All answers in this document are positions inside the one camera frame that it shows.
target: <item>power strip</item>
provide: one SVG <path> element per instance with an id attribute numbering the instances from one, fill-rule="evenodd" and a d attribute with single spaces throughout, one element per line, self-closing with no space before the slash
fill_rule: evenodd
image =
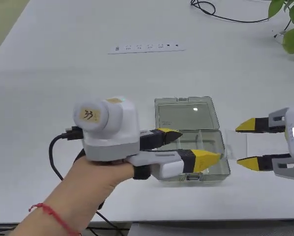
<path id="1" fill-rule="evenodd" d="M 176 52 L 184 50 L 185 48 L 178 43 L 126 44 L 113 47 L 109 54 Z"/>

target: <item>plastic box lid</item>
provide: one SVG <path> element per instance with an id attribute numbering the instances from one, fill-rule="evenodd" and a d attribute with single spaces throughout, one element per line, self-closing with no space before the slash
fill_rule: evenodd
<path id="1" fill-rule="evenodd" d="M 218 130 L 211 97 L 156 98 L 156 127 L 177 130 Z"/>

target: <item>green plant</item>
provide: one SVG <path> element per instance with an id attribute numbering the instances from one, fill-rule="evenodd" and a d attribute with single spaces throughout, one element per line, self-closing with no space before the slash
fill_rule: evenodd
<path id="1" fill-rule="evenodd" d="M 268 18 L 276 15 L 284 6 L 284 11 L 289 8 L 291 22 L 294 23 L 294 0 L 271 0 L 268 9 Z M 294 54 L 294 29 L 287 31 L 283 39 L 283 47 L 289 54 Z"/>

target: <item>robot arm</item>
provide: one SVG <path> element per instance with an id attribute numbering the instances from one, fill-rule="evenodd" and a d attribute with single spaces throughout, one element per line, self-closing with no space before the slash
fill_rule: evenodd
<path id="1" fill-rule="evenodd" d="M 251 118 L 236 128 L 237 132 L 285 133 L 289 153 L 240 159 L 238 164 L 255 171 L 274 171 L 275 175 L 294 179 L 294 108 L 270 113 L 267 118 Z"/>
<path id="2" fill-rule="evenodd" d="M 140 131 L 132 102 L 115 97 L 77 104 L 74 121 L 83 132 L 83 148 L 91 161 L 127 161 L 134 165 L 135 179 L 151 174 L 157 179 L 181 173 L 201 172 L 216 164 L 221 155 L 204 150 L 152 151 L 182 134 L 176 130 Z"/>

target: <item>yellow logo sticker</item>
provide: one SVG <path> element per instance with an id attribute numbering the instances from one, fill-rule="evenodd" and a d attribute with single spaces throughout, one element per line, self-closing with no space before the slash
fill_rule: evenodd
<path id="1" fill-rule="evenodd" d="M 87 107 L 82 107 L 79 115 L 79 119 L 91 123 L 99 123 L 101 119 L 101 111 L 96 109 L 91 109 Z"/>
<path id="2" fill-rule="evenodd" d="M 109 103 L 121 103 L 121 102 L 123 102 L 122 100 L 120 100 L 118 98 L 109 98 L 109 99 L 107 99 L 107 101 Z"/>

